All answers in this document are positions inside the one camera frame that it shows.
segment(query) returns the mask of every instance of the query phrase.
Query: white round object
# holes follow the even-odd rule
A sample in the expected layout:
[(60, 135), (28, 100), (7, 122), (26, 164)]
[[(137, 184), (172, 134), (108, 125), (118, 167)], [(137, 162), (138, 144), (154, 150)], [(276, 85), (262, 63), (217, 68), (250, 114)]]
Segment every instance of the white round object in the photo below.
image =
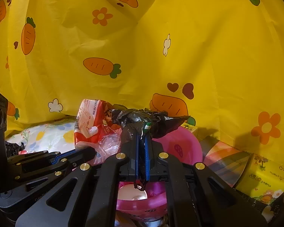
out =
[(139, 189), (135, 189), (133, 184), (122, 186), (118, 191), (118, 200), (134, 201), (147, 199), (146, 191), (140, 191)]

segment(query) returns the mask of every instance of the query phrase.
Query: pink plastic basin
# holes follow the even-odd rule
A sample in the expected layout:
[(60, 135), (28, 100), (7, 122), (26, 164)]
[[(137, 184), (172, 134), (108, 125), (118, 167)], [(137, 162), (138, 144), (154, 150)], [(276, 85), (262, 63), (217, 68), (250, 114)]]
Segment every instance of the pink plastic basin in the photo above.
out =
[[(162, 144), (166, 153), (176, 156), (181, 162), (193, 165), (202, 161), (202, 150), (197, 138), (180, 126), (164, 137), (153, 139)], [(120, 182), (119, 188), (132, 184)], [(129, 214), (138, 221), (154, 221), (167, 213), (167, 200), (163, 182), (149, 182), (145, 189), (148, 198), (144, 200), (117, 200), (117, 210)]]

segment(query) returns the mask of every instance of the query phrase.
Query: yellow curtain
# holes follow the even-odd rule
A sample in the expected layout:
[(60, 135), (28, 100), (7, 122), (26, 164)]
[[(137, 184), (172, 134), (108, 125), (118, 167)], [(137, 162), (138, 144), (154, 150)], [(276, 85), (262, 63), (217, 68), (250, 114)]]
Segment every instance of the yellow curtain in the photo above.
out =
[(7, 135), (102, 99), (284, 164), (284, 2), (0, 0), (0, 92)]

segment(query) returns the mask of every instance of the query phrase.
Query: red and white package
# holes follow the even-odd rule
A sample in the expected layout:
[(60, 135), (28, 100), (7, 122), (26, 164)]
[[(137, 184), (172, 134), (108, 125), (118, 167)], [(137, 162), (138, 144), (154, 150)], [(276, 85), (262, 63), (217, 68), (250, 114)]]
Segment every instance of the red and white package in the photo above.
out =
[(75, 123), (75, 148), (93, 147), (97, 155), (89, 163), (103, 163), (116, 154), (121, 144), (121, 127), (111, 123), (112, 105), (101, 100), (84, 99)]

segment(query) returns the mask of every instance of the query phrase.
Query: silver metal object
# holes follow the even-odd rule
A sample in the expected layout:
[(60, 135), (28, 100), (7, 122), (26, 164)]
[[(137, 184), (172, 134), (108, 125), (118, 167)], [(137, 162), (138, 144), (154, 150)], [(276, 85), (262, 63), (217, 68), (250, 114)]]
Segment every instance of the silver metal object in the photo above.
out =
[(196, 168), (197, 168), (198, 170), (203, 170), (203, 169), (205, 168), (205, 165), (204, 165), (203, 163), (201, 163), (201, 162), (198, 162), (198, 163), (196, 164)]
[(166, 159), (168, 158), (168, 153), (165, 153), (165, 152), (159, 153), (159, 157), (162, 159)]
[(83, 164), (80, 166), (80, 169), (81, 169), (82, 171), (86, 171), (86, 170), (88, 170), (90, 167), (91, 167), (91, 166), (90, 166), (89, 164), (83, 163)]
[(117, 159), (124, 159), (126, 157), (126, 154), (124, 154), (124, 153), (118, 153), (118, 154), (116, 154), (116, 158)]

